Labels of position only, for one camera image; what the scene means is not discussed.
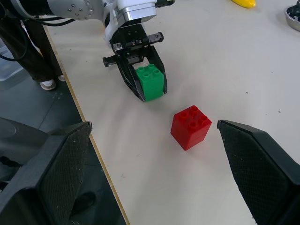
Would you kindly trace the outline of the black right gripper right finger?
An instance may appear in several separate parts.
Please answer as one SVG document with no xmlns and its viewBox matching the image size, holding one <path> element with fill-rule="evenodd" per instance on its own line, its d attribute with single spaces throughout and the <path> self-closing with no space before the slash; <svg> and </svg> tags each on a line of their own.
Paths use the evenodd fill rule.
<svg viewBox="0 0 300 225">
<path fill-rule="evenodd" d="M 265 131 L 219 120 L 230 169 L 258 225 L 300 223 L 300 165 Z"/>
</svg>

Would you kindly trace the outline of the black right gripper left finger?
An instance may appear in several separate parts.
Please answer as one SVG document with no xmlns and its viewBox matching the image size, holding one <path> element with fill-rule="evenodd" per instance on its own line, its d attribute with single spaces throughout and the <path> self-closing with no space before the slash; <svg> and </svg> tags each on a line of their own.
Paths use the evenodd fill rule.
<svg viewBox="0 0 300 225">
<path fill-rule="evenodd" d="M 1 183 L 1 224 L 68 224 L 91 131 L 90 122 L 50 133 L 16 121 L 0 123 L 0 162 L 16 168 Z"/>
</svg>

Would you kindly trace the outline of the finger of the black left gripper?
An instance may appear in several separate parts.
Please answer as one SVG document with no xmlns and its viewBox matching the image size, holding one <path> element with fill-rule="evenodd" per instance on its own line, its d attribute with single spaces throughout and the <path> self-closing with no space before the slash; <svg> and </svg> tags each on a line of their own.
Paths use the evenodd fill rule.
<svg viewBox="0 0 300 225">
<path fill-rule="evenodd" d="M 142 55 L 147 58 L 150 64 L 154 64 L 154 66 L 164 75 L 164 87 L 163 93 L 167 93 L 167 78 L 165 73 L 164 64 L 156 51 L 153 45 L 148 45 L 142 49 Z"/>
<path fill-rule="evenodd" d="M 127 59 L 123 58 L 117 58 L 116 64 L 125 84 L 141 101 L 145 102 L 146 97 L 134 67 L 129 64 Z"/>
</svg>

